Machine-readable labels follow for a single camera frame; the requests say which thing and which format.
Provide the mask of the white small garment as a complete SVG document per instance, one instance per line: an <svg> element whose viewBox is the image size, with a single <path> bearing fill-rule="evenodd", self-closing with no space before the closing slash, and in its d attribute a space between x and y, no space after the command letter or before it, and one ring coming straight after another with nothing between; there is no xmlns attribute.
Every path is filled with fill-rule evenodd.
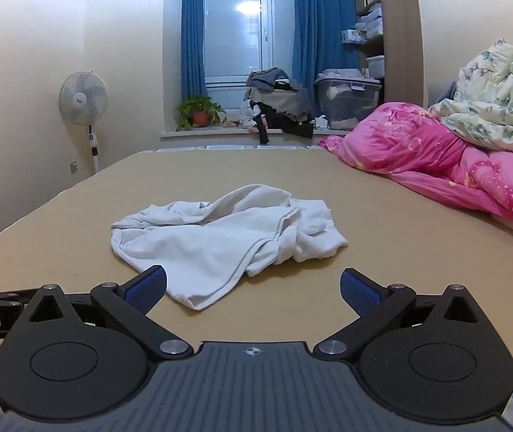
<svg viewBox="0 0 513 432"><path fill-rule="evenodd" d="M324 201L264 184L214 202L151 205L111 227L115 255L137 271L162 266L169 296L195 311L221 300L244 276L287 260L329 258L347 244Z"/></svg>

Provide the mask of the pile of dark clothes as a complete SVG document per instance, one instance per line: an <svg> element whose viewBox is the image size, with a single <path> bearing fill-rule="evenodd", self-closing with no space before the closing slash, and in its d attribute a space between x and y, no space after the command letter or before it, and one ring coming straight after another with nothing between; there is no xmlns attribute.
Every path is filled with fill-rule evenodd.
<svg viewBox="0 0 513 432"><path fill-rule="evenodd" d="M314 123L309 94L281 68L253 71L239 113L239 124L258 134L259 143L269 143L268 131L312 139Z"/></svg>

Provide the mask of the white standing fan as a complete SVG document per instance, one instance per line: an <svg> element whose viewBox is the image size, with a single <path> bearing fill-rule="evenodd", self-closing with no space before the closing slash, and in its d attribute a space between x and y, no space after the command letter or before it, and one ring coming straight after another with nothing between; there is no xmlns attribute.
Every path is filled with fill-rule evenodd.
<svg viewBox="0 0 513 432"><path fill-rule="evenodd" d="M94 171L100 171L99 142L95 124L107 110L108 96L103 80L93 71L77 71L63 82L58 95L62 118L73 125L85 127Z"/></svg>

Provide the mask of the pink quilt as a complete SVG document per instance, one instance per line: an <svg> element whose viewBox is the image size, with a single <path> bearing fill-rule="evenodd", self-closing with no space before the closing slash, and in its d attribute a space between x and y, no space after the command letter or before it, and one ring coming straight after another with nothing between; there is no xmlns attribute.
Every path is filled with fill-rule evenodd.
<svg viewBox="0 0 513 432"><path fill-rule="evenodd" d="M418 105L384 103L346 136L320 145L352 168L513 230L513 152L481 150Z"/></svg>

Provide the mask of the floral light quilt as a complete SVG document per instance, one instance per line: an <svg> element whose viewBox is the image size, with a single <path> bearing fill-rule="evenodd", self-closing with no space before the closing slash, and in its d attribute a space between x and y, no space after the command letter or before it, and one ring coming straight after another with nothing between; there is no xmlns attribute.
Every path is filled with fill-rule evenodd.
<svg viewBox="0 0 513 432"><path fill-rule="evenodd" d="M513 152L513 45L499 39L472 59L429 111L468 143Z"/></svg>

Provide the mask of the potted green plant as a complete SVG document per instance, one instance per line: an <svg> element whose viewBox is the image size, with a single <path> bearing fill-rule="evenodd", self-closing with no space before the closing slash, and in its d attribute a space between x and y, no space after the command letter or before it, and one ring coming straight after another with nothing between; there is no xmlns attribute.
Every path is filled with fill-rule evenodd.
<svg viewBox="0 0 513 432"><path fill-rule="evenodd" d="M224 109L209 96L191 96L177 106L178 131L220 125L223 120Z"/></svg>

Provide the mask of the clear plastic storage bin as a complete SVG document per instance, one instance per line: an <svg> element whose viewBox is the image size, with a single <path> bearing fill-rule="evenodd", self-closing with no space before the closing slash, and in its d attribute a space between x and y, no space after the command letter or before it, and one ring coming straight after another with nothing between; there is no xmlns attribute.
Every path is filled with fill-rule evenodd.
<svg viewBox="0 0 513 432"><path fill-rule="evenodd" d="M333 130L353 130L369 116L380 100L380 80L357 68L326 69L314 82L320 114Z"/></svg>

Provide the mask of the wooden bookshelf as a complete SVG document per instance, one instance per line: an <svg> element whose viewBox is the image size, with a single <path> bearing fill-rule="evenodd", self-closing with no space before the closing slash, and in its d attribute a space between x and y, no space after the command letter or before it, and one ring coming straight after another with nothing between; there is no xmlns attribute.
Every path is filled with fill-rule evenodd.
<svg viewBox="0 0 513 432"><path fill-rule="evenodd" d="M361 66L384 56L383 103L425 103L421 9L418 0L376 0L382 9L382 33L360 47Z"/></svg>

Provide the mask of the left blue curtain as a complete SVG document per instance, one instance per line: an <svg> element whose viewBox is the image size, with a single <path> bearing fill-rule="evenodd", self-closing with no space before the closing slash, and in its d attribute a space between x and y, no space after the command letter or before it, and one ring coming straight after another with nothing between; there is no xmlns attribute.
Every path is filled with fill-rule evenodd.
<svg viewBox="0 0 513 432"><path fill-rule="evenodd" d="M204 0L181 1L182 99L207 96L204 68Z"/></svg>

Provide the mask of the blue curtain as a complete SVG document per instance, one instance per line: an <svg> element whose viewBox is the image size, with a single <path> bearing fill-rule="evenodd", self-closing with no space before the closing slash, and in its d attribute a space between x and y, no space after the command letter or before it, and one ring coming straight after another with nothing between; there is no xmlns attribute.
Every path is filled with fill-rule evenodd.
<svg viewBox="0 0 513 432"><path fill-rule="evenodd" d="M181 1L182 99L207 96L204 68L204 0Z"/></svg>
<svg viewBox="0 0 513 432"><path fill-rule="evenodd" d="M295 0L292 77L306 89L315 114L320 113L314 87L318 74L359 66L358 50L341 39L355 23L356 0Z"/></svg>

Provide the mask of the right blue curtain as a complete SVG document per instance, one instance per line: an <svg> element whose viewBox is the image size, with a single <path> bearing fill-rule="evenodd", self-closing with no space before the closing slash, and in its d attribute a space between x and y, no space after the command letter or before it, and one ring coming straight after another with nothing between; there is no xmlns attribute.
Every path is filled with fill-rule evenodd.
<svg viewBox="0 0 513 432"><path fill-rule="evenodd" d="M295 0L292 77L306 89L315 114L320 113L314 87L318 74L359 66L358 50L341 39L355 23L356 0Z"/></svg>

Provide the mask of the window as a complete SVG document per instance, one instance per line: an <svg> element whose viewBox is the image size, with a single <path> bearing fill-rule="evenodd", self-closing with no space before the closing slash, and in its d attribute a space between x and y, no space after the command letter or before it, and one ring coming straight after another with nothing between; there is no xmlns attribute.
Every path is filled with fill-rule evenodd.
<svg viewBox="0 0 513 432"><path fill-rule="evenodd" d="M292 73L295 0L204 0L205 79L244 84L253 71Z"/></svg>

